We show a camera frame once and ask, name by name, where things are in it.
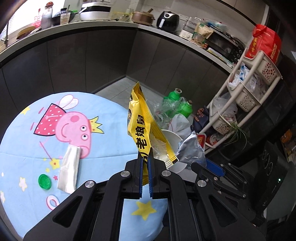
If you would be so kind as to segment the blue owl silver snack bag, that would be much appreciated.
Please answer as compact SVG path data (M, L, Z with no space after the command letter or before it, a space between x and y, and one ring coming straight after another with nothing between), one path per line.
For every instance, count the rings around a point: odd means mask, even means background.
M199 144L195 131L192 131L188 137L179 143L176 157L181 163L186 164L190 169L193 163L198 163L204 168L207 167L204 149Z

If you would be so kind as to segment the yellow snack wrapper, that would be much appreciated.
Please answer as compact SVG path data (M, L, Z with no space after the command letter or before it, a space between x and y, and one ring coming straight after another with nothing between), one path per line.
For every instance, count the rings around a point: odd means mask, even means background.
M165 163L167 169L178 161L171 144L154 120L139 83L132 88L129 98L127 132L133 138L143 158L142 185L149 183L147 166L150 151L156 159Z

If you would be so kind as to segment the white round trash bin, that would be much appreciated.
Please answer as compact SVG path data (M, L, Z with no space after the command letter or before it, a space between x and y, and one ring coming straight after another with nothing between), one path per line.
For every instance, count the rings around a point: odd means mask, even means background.
M179 143L182 142L182 138L179 137L177 134L174 132L168 131L168 130L163 130L163 133L165 134L165 137L167 138L168 142L171 144L171 147L173 148L173 151L177 152L179 148ZM184 169L186 169L188 166L184 163L181 163L178 159L177 162L169 168L170 171L174 173L180 173Z

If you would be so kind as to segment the grey kitchen cabinet counter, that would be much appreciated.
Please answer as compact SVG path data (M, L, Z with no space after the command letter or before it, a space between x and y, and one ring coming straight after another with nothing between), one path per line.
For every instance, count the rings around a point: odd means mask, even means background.
M52 27L1 52L1 129L53 93L94 93L123 77L166 95L208 103L231 69L197 45L137 24L88 21Z

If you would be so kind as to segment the white plastic shopping bag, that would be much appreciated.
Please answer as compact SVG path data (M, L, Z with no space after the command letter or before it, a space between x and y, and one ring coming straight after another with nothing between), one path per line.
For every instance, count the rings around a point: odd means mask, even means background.
M174 115L171 119L168 130L174 132L182 139L187 138L192 133L190 122L180 113Z

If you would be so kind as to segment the clear bag of green beans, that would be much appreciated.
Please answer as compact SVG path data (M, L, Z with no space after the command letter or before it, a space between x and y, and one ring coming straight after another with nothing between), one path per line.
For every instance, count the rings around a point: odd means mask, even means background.
M172 118L168 117L164 112L163 112L163 107L162 107L162 102L158 102L158 103L154 103L150 100L146 101L146 104L148 105L152 116L154 117L155 121L157 122L157 124L159 125L159 127L161 129L165 129L167 130L169 127L169 123L171 121Z

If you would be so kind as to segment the navy blue shopping bag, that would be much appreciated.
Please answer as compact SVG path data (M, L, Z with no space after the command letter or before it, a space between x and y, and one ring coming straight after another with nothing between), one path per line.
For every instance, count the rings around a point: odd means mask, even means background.
M204 105L199 108L193 118L193 130L200 133L201 130L209 123L209 109Z

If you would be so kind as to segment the left green plastic bottle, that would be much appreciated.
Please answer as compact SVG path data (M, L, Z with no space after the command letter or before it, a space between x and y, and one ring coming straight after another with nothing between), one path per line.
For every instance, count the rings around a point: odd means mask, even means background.
M175 90L171 91L163 98L163 112L170 118L173 118L173 116L177 113L177 109L181 103L181 93L181 89L175 88Z

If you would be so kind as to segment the green plastic bottle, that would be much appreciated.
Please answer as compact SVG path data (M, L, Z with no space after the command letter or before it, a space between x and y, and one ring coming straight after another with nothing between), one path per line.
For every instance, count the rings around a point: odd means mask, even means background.
M163 98L163 112L170 118L173 118L173 116L177 113L177 109L181 103L181 93L181 89L175 88L175 90L171 91Z
M182 102L179 105L178 112L182 114L185 118L188 118L193 112L192 101L188 100L188 101Z

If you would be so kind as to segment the right green plastic bottle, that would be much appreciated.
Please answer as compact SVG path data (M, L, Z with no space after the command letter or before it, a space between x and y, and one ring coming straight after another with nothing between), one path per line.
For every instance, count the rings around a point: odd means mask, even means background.
M192 101L188 100L188 101L182 102L179 105L178 112L182 114L185 118L188 118L193 112Z

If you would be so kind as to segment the white folded tissue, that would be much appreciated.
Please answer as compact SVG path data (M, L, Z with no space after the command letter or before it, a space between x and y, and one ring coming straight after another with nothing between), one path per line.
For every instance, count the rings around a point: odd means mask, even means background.
M68 145L62 159L57 188L68 194L76 190L81 150L80 147Z

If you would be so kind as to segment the white plastic storage rack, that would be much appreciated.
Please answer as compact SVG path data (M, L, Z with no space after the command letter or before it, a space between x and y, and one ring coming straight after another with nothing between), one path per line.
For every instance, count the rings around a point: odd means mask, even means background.
M239 68L242 63L249 68L250 72L247 78L243 81L239 81L235 88L231 88L229 83L232 82L235 75L239 73ZM257 74L267 85L266 92L260 98L255 97L247 88L247 84L254 74ZM243 53L237 65L232 69L232 72L214 96L215 98L220 97L223 90L227 89L230 94L230 99L222 106L221 110L213 110L213 101L207 105L209 109L209 123L201 130L201 133L205 133L210 127L215 128L223 125L223 130L217 130L223 137L216 144L210 145L206 143L205 154L213 151L234 135L236 130L241 128L263 105L281 79L282 76L278 68L262 50L258 51L254 58L247 58L245 53ZM230 123L223 116L224 112L232 103L237 104L246 112L246 116L238 123Z

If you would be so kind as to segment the green bottle cap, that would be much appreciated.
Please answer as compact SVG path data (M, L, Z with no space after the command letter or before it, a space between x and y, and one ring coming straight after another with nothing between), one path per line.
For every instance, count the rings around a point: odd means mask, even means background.
M41 174L38 178L39 186L44 190L49 190L52 186L51 179L46 174Z

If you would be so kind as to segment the black microwave oven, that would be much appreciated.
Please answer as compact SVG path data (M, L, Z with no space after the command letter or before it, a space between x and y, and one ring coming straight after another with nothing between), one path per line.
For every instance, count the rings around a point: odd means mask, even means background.
M221 54L231 63L237 63L242 56L245 44L238 38L232 37L228 33L223 34L219 31L214 31L205 41L208 48L211 48Z

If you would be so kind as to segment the red gift bag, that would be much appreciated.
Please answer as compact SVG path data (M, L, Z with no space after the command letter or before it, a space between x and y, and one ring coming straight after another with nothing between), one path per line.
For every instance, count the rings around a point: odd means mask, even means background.
M253 59L259 51L263 51L276 64L280 55L282 40L274 30L257 24L252 32L253 39L245 52L245 57Z

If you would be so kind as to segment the black air fryer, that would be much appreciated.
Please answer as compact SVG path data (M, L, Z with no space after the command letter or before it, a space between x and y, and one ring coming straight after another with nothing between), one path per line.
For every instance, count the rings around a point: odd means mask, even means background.
M157 28L173 34L179 25L179 20L179 15L171 11L163 11L157 19Z

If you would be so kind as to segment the copper cooking pot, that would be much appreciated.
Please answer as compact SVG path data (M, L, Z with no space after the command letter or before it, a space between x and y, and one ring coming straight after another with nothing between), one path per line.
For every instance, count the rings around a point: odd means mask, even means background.
M149 9L148 11L134 11L131 20L133 23L151 26L155 20L152 11L153 9Z

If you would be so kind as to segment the white rice cooker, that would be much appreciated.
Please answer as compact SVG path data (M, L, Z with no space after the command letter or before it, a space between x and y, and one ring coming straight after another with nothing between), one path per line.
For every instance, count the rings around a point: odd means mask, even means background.
M110 1L93 1L89 3L83 3L79 12L80 20L108 20L111 8L112 3Z

